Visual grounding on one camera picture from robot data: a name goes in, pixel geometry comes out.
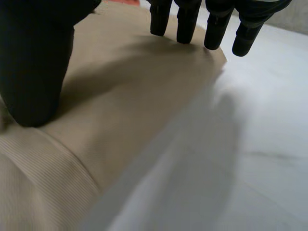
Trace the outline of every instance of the white surface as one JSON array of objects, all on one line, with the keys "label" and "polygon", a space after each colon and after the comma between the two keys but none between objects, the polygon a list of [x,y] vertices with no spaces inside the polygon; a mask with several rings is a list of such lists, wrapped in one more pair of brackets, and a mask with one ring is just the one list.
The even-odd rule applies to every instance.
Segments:
[{"label": "white surface", "polygon": [[[198,23],[205,27],[202,9]],[[264,26],[250,53],[153,140],[82,230],[308,230],[308,37]]]}]

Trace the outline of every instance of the robot finger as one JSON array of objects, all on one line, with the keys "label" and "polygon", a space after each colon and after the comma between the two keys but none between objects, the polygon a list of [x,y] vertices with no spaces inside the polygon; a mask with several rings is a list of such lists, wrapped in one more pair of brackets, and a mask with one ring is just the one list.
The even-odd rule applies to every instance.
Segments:
[{"label": "robot finger", "polygon": [[202,0],[175,0],[179,6],[177,41],[188,44],[193,38]]}]

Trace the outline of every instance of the cloth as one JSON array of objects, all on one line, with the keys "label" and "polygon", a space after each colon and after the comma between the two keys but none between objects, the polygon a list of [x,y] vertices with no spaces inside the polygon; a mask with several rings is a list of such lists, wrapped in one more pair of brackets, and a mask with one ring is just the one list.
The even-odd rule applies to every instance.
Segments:
[{"label": "cloth", "polygon": [[1,230],[70,230],[225,57],[149,32],[150,15],[107,2],[76,26],[57,117],[0,135]]}]

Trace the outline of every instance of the beige cloth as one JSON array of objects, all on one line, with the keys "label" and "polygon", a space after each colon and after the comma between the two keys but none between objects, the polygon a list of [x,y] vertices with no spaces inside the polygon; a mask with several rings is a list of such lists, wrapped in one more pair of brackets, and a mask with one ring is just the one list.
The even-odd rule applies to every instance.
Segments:
[{"label": "beige cloth", "polygon": [[149,32],[146,9],[104,3],[76,26],[57,117],[0,135],[0,230],[71,230],[225,63],[221,50]]}]

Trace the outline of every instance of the ribbed fabric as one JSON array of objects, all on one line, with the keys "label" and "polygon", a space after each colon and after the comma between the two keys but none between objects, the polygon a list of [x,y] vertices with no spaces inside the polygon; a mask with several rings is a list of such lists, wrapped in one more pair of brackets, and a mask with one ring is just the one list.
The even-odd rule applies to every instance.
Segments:
[{"label": "ribbed fabric", "polygon": [[147,10],[102,4],[76,26],[57,117],[0,134],[0,230],[74,230],[147,143],[213,81],[221,50],[150,35]]}]

